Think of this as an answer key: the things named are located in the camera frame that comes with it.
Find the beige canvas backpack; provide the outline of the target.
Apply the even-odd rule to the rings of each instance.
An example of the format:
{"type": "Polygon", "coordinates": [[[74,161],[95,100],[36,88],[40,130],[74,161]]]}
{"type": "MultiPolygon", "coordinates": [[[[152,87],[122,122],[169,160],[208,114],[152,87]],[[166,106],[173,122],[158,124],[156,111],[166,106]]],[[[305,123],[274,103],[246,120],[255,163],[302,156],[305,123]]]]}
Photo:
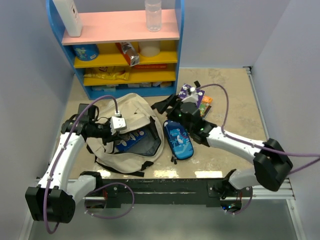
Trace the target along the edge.
{"type": "Polygon", "coordinates": [[[102,142],[100,138],[89,137],[87,149],[95,156],[95,162],[103,169],[124,175],[143,177],[146,168],[152,166],[161,156],[165,143],[163,123],[147,101],[136,93],[128,93],[117,99],[118,110],[122,113],[127,129],[118,135],[144,129],[146,137],[127,152],[118,152],[115,141],[102,142]]]}

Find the blue comic book top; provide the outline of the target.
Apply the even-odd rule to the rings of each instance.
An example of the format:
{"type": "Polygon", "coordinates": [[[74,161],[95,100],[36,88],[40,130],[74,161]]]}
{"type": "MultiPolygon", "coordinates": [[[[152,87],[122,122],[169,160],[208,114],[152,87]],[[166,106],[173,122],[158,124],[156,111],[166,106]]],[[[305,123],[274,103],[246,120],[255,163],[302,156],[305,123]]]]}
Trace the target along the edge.
{"type": "Polygon", "coordinates": [[[146,136],[147,132],[144,129],[137,129],[120,134],[118,139],[114,142],[115,148],[118,152],[127,152],[146,136]]]}

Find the purple book underneath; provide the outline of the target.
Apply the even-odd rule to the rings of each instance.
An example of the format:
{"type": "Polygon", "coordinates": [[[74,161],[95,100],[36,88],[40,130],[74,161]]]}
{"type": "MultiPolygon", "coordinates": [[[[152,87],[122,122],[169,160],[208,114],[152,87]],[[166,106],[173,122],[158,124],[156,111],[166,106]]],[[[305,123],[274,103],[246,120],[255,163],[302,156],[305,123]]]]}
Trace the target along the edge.
{"type": "Polygon", "coordinates": [[[181,87],[178,93],[178,97],[183,102],[195,103],[197,108],[200,106],[204,95],[205,95],[204,90],[197,89],[196,87],[188,85],[186,83],[181,87]]]}

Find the blue dinosaur pencil case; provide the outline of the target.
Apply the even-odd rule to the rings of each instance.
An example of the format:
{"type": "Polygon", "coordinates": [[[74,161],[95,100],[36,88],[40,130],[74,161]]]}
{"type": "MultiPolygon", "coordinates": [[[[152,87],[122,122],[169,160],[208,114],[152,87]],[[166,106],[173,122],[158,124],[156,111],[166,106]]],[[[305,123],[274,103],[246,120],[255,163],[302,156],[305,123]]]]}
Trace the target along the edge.
{"type": "Polygon", "coordinates": [[[178,122],[166,120],[163,123],[164,136],[172,152],[171,162],[175,165],[194,155],[194,148],[185,128],[178,122]]]}

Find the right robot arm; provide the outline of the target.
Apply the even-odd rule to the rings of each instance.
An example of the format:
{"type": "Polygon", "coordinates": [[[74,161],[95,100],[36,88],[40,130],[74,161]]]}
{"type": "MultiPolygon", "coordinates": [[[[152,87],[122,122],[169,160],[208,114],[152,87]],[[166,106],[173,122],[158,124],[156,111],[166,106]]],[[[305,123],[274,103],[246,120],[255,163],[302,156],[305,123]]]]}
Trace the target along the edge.
{"type": "Polygon", "coordinates": [[[231,170],[213,188],[223,197],[233,197],[246,187],[261,185],[276,192],[293,168],[281,145],[274,139],[252,140],[204,120],[194,102],[186,102],[177,95],[154,103],[151,108],[166,113],[168,120],[181,124],[194,142],[232,153],[253,165],[246,170],[231,170]]]}

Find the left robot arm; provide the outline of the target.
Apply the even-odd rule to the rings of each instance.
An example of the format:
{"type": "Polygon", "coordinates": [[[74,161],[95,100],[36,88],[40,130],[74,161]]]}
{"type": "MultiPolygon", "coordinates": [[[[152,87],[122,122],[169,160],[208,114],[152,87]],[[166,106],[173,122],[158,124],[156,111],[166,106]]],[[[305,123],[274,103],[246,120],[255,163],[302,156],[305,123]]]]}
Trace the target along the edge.
{"type": "Polygon", "coordinates": [[[99,196],[104,190],[100,173],[84,171],[68,183],[76,158],[87,138],[112,140],[110,122],[98,123],[99,108],[81,103],[78,112],[61,127],[58,148],[48,169],[35,187],[28,187],[25,199],[35,221],[69,223],[76,205],[87,194],[99,196]]]}

